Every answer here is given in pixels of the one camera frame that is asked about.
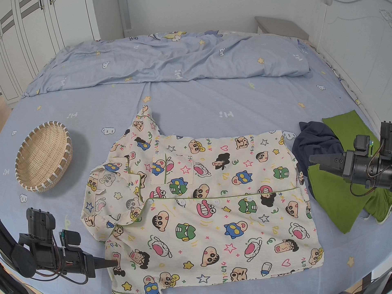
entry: headboard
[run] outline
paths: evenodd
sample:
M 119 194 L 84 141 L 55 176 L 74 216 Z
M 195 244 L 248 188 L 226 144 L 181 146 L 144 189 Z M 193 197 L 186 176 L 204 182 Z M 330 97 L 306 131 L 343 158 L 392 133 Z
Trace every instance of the headboard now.
M 392 0 L 321 0 L 310 42 L 372 122 L 392 121 Z

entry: blue star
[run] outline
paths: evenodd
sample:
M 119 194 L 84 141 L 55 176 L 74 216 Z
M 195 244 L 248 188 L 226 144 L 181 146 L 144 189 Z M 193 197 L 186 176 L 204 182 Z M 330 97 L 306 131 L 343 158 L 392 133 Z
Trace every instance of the blue star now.
M 266 216 L 265 214 L 263 214 L 262 217 L 259 217 L 259 219 L 262 220 L 263 223 L 264 222 L 269 222 L 268 218 L 269 218 L 269 216 Z
M 85 208 L 89 211 L 89 213 L 91 212 L 92 209 L 94 209 L 94 207 L 92 206 L 92 203 L 87 203 Z
M 166 148 L 166 149 L 167 149 L 167 150 L 170 150 L 171 152 L 173 152 L 173 151 L 176 151 L 176 150 L 174 149 L 174 147 L 175 147 L 175 146 L 170 146 L 170 145 L 169 145 L 168 148 Z
M 203 274 L 200 276 L 200 277 L 196 277 L 196 279 L 199 279 L 199 283 L 202 283 L 202 282 L 205 282 L 205 283 L 208 283 L 208 279 L 209 279 L 210 277 L 206 277 L 206 276 L 204 276 Z

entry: bed sheet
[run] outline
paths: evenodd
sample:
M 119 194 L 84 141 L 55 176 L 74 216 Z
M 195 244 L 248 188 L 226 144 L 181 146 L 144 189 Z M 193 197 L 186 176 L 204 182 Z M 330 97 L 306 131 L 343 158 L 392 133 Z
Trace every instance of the bed sheet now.
M 0 217 L 14 238 L 27 233 L 28 207 L 51 212 L 56 229 L 78 231 L 81 247 L 94 256 L 103 256 L 104 245 L 97 242 L 80 221 L 86 180 L 97 164 L 105 161 L 112 144 L 144 104 L 164 135 L 220 138 L 260 134 L 281 129 L 292 148 L 299 134 L 299 121 L 322 118 L 355 109 L 369 121 L 350 98 L 329 67 L 310 47 L 303 54 L 312 76 L 201 79 L 187 82 L 106 84 L 91 88 L 49 92 L 23 98 L 0 133 Z M 27 134 L 46 121 L 56 120 L 69 130 L 73 159 L 59 183 L 45 193 L 24 190 L 14 177 L 16 153 Z M 311 197 L 312 216 L 319 241 L 325 251 L 321 268 L 274 277 L 204 287 L 170 288 L 164 293 L 323 293 L 337 294 L 368 274 L 390 255 L 385 241 L 392 238 L 391 220 L 378 225 L 370 218 L 358 218 L 347 234 L 342 234 Z M 80 275 L 69 275 L 83 281 Z M 86 285 L 74 285 L 62 278 L 53 282 L 23 279 L 45 294 L 110 293 L 111 281 L 105 269 Z

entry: wicker basket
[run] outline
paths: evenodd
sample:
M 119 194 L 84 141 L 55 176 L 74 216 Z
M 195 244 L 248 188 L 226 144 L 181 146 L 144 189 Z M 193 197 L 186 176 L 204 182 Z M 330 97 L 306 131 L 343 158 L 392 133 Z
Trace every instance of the wicker basket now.
M 57 184 L 71 160 L 67 128 L 60 122 L 47 122 L 35 128 L 20 146 L 15 176 L 24 189 L 45 192 Z

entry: nightstand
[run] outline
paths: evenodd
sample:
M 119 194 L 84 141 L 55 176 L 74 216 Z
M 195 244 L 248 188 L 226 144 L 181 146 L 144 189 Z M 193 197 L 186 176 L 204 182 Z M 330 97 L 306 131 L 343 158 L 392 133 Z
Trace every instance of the nightstand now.
M 308 40 L 309 35 L 294 22 L 272 17 L 254 17 L 257 22 L 258 34 L 276 34 Z

